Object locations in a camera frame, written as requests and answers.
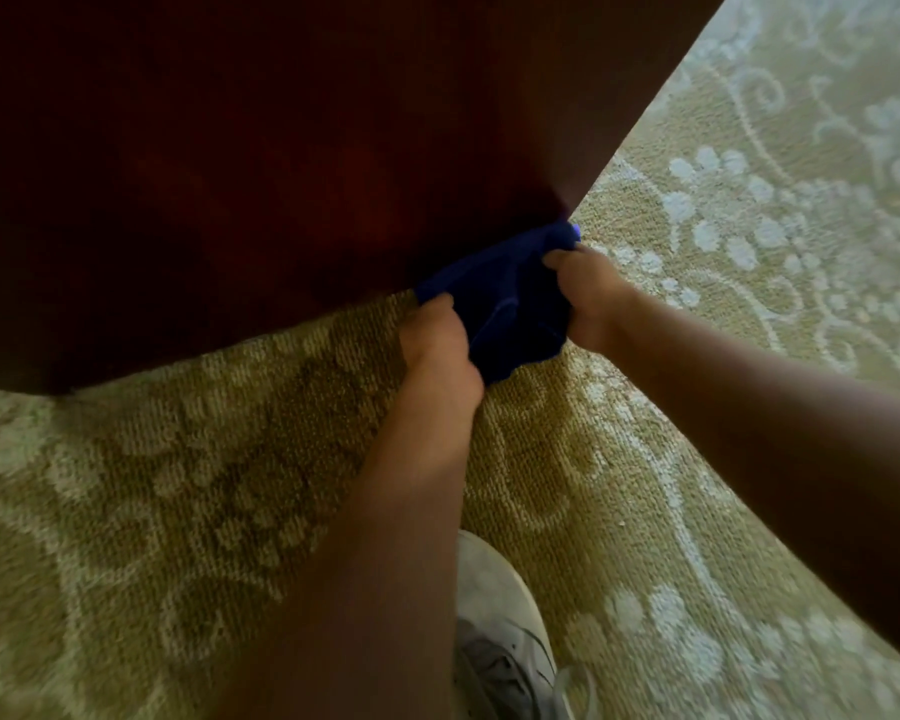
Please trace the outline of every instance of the person's left hand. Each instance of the person's left hand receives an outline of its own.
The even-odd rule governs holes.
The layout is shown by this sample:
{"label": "person's left hand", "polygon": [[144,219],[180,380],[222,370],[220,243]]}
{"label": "person's left hand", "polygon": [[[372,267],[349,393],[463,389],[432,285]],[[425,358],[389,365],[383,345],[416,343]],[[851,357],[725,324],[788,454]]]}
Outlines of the person's left hand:
{"label": "person's left hand", "polygon": [[411,375],[431,375],[454,397],[483,399],[484,380],[470,362],[467,329],[453,309],[453,296],[444,292],[410,314],[400,327],[400,348]]}

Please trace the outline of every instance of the person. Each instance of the person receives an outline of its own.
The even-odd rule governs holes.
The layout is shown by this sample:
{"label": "person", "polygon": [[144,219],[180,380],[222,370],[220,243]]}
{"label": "person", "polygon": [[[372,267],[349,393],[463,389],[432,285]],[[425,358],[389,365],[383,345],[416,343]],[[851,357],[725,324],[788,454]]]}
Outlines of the person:
{"label": "person", "polygon": [[[570,340],[612,361],[900,651],[900,396],[724,336],[585,246],[544,264]],[[442,295],[402,326],[392,410],[218,718],[569,716],[523,581],[458,533],[484,385],[452,306]]]}

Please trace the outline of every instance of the floral carpet pattern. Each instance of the floral carpet pattern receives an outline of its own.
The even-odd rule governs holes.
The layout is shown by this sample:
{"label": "floral carpet pattern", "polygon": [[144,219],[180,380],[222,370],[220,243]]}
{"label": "floral carpet pattern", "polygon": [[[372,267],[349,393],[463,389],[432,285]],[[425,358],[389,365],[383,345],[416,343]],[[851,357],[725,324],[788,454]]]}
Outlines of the floral carpet pattern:
{"label": "floral carpet pattern", "polygon": [[[573,219],[672,305],[900,392],[900,0],[727,0]],[[0,393],[0,718],[207,712],[347,495],[410,307]],[[492,387],[463,524],[606,717],[900,720],[900,658],[600,358]]]}

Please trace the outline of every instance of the blue cloth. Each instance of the blue cloth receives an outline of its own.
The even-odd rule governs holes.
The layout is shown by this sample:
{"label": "blue cloth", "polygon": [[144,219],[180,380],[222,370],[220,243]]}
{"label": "blue cloth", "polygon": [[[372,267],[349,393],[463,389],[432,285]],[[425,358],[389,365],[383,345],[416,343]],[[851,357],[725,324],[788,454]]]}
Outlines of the blue cloth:
{"label": "blue cloth", "polygon": [[413,291],[421,304],[441,293],[453,296],[470,361],[491,385],[523,364],[561,352],[570,303],[541,258],[552,250],[573,250],[579,241],[574,225],[557,221],[457,260]]}

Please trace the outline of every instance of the foot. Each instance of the foot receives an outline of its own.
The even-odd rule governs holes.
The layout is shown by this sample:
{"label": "foot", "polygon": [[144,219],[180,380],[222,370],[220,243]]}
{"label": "foot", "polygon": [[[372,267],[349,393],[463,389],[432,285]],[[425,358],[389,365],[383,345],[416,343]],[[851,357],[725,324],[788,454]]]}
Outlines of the foot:
{"label": "foot", "polygon": [[[537,602],[513,566],[471,532],[456,538],[456,717],[564,720],[558,672]],[[597,717],[592,679],[585,717]]]}

